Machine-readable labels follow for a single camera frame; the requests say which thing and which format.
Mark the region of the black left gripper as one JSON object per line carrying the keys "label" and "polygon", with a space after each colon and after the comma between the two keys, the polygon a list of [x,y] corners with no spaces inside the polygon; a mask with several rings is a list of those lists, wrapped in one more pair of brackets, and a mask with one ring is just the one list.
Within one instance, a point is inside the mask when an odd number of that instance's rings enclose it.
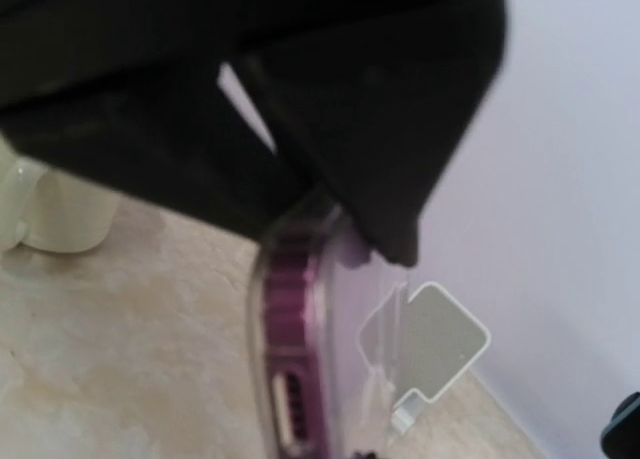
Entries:
{"label": "black left gripper", "polygon": [[31,158],[257,240],[314,185],[266,122],[464,129],[505,36],[505,0],[1,0],[1,128]]}

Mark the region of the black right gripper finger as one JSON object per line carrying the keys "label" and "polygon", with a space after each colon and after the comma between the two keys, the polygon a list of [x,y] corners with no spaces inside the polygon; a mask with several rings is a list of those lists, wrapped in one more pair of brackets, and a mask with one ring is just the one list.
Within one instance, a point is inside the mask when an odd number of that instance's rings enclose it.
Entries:
{"label": "black right gripper finger", "polygon": [[616,408],[600,437],[600,446],[610,459],[640,458],[640,393],[634,392]]}

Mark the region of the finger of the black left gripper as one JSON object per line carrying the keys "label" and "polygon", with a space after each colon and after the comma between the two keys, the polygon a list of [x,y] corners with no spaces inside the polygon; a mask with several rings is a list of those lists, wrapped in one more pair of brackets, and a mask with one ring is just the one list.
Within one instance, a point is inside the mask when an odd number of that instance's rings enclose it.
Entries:
{"label": "finger of the black left gripper", "polygon": [[385,259],[412,267],[420,214],[502,58],[301,49],[248,56],[244,80],[290,162]]}

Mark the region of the silver folding phone stand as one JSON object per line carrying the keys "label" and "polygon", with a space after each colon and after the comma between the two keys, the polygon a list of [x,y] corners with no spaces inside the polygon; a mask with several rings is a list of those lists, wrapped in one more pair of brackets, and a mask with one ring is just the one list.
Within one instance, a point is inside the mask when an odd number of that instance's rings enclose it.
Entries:
{"label": "silver folding phone stand", "polygon": [[441,284],[395,286],[358,332],[364,363],[394,392],[393,435],[406,434],[490,343],[488,328]]}

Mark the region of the clear-case black phone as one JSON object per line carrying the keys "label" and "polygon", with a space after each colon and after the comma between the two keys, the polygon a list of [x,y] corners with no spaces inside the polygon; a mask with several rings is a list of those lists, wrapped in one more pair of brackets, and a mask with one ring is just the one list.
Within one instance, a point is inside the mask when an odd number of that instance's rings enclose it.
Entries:
{"label": "clear-case black phone", "polygon": [[316,190],[263,239],[247,296],[249,351],[269,458],[388,454],[408,272]]}

